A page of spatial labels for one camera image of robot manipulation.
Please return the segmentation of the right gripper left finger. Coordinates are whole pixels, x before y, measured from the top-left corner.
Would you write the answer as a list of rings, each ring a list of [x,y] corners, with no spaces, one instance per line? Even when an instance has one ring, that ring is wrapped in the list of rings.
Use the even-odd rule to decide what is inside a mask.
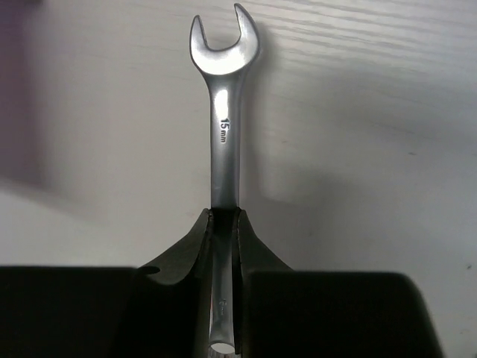
[[[1,355],[205,357],[211,225],[139,268],[2,267]]]

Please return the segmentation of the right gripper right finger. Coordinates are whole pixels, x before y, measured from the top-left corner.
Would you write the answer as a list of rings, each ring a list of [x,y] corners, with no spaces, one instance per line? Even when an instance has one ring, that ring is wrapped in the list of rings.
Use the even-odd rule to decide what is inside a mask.
[[[234,225],[241,281],[236,329],[243,357],[441,357],[415,283],[396,272],[296,271]]]

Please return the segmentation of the silver combination wrench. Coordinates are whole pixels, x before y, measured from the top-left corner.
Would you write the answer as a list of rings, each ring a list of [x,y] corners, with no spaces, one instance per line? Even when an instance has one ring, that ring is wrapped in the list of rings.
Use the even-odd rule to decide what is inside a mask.
[[[245,8],[234,5],[238,40],[213,49],[199,16],[193,19],[189,53],[206,82],[210,102],[212,292],[209,347],[230,355],[238,347],[233,318],[233,225],[239,208],[241,99],[250,67],[260,53],[259,32]]]

